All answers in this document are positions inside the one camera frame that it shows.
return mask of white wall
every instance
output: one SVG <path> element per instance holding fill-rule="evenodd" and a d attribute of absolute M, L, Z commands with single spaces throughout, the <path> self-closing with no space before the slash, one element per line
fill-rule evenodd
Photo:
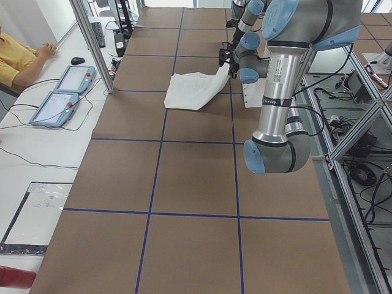
<path fill-rule="evenodd" d="M 75 20 L 74 11 L 68 0 L 36 0 L 43 17 L 53 35 L 60 41 Z"/>
<path fill-rule="evenodd" d="M 56 44 L 74 21 L 69 0 L 0 0 L 3 31 L 33 48 Z"/>
<path fill-rule="evenodd" d="M 55 36 L 34 0 L 1 0 L 1 5 L 0 20 L 4 32 L 33 48 L 45 42 L 56 43 Z M 3 23 L 3 19 L 12 21 Z"/>

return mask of keyboard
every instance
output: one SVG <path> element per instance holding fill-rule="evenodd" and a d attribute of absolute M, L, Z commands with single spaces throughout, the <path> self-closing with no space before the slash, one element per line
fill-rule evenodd
<path fill-rule="evenodd" d="M 106 46 L 105 44 L 105 37 L 104 37 L 104 32 L 102 30 L 102 25 L 99 21 L 90 23 L 92 31 L 94 32 L 94 35 L 96 35 L 96 39 L 98 41 L 99 48 L 103 48 Z"/>

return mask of yellow shirt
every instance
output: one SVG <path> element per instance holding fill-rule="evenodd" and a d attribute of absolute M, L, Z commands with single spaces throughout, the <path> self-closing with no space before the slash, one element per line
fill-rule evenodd
<path fill-rule="evenodd" d="M 2 33 L 0 38 L 4 40 L 0 43 L 0 83 L 21 93 L 23 87 L 13 85 L 13 79 L 36 60 L 36 51 L 7 34 Z"/>

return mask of red object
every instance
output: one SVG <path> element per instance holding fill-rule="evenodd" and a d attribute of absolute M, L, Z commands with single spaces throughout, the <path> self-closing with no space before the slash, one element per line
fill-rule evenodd
<path fill-rule="evenodd" d="M 36 273 L 33 271 L 0 265 L 0 287 L 28 289 L 35 278 Z"/>

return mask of hand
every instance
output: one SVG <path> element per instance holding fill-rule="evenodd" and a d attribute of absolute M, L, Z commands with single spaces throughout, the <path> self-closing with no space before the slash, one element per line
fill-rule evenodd
<path fill-rule="evenodd" d="M 44 59 L 50 59 L 56 53 L 56 46 L 50 43 L 45 43 L 43 46 L 37 49 L 36 56 L 43 57 Z"/>

